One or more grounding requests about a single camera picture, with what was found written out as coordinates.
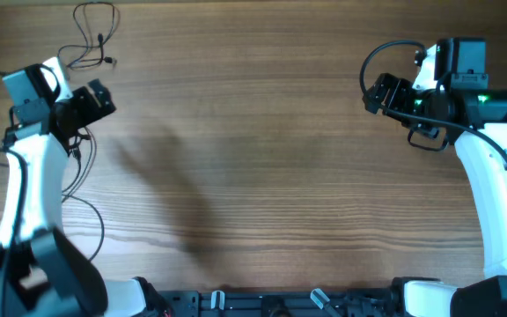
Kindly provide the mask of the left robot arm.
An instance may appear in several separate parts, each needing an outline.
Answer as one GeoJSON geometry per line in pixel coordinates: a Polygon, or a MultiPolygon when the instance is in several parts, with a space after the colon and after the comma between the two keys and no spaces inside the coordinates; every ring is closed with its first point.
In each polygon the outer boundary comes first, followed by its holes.
{"type": "Polygon", "coordinates": [[[58,57],[4,73],[11,96],[0,146],[9,179],[0,222],[0,316],[103,316],[106,283],[65,236],[62,181],[71,139],[115,110],[94,79],[71,90],[58,57]]]}

